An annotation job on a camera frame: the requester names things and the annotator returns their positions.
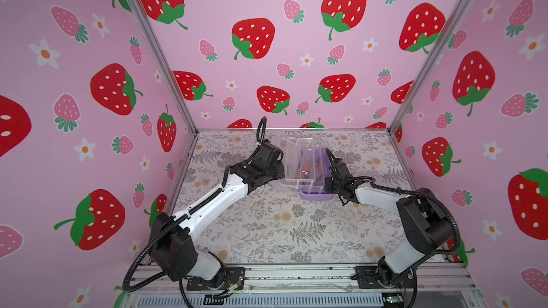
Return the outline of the purple plastic tool box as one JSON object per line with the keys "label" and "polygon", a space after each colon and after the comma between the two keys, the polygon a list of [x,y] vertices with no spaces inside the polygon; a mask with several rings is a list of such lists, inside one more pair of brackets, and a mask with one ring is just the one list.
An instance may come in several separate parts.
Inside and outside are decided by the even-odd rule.
{"label": "purple plastic tool box", "polygon": [[331,175],[325,148],[312,138],[288,136],[279,138],[279,146],[284,153],[285,177],[273,186],[282,193],[298,195],[305,202],[330,201],[333,194],[325,191],[325,179]]}

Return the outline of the large orange handled screwdriver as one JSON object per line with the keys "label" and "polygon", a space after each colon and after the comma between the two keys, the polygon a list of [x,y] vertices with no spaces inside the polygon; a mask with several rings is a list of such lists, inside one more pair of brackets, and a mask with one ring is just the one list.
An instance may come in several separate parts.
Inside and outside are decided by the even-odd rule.
{"label": "large orange handled screwdriver", "polygon": [[300,179],[310,179],[313,174],[314,166],[313,160],[306,158],[300,161],[299,176]]}

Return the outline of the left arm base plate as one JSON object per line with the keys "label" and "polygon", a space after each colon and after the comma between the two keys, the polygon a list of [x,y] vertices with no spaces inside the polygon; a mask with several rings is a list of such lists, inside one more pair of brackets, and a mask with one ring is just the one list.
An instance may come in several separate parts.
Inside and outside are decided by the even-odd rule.
{"label": "left arm base plate", "polygon": [[228,267],[221,268],[220,272],[210,280],[200,277],[191,277],[186,285],[188,291],[210,290],[238,290],[243,289],[245,282],[245,268]]}

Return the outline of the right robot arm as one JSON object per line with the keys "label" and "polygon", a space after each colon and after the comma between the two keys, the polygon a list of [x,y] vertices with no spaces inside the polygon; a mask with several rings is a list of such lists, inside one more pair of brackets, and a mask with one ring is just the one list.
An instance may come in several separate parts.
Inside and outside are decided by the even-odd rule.
{"label": "right robot arm", "polygon": [[401,277],[412,274],[419,265],[435,255],[454,255],[462,244],[458,224],[448,208],[432,191],[421,188],[408,191],[376,183],[370,176],[351,175],[342,159],[325,150],[331,176],[326,192],[338,195],[341,203],[373,205],[399,216],[404,238],[380,258],[375,280],[384,287],[396,285]]}

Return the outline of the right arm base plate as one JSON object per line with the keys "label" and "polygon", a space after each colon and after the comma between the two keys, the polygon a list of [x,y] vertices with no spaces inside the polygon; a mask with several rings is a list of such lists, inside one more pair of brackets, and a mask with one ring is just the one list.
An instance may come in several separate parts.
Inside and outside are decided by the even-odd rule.
{"label": "right arm base plate", "polygon": [[358,266],[350,277],[361,289],[412,289],[417,283],[412,270],[395,274],[390,268]]}

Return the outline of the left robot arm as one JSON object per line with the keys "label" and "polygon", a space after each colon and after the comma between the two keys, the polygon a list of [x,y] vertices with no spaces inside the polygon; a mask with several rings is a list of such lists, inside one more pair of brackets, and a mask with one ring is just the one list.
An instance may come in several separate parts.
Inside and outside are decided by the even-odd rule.
{"label": "left robot arm", "polygon": [[[164,276],[173,282],[196,277],[211,289],[222,287],[227,278],[226,265],[211,252],[198,252],[195,241],[235,202],[284,177],[281,149],[268,140],[260,142],[249,158],[227,166],[221,183],[200,200],[173,215],[161,213],[155,218],[150,241],[128,269],[122,290],[135,292]],[[132,285],[131,280],[147,255],[161,272]]]}

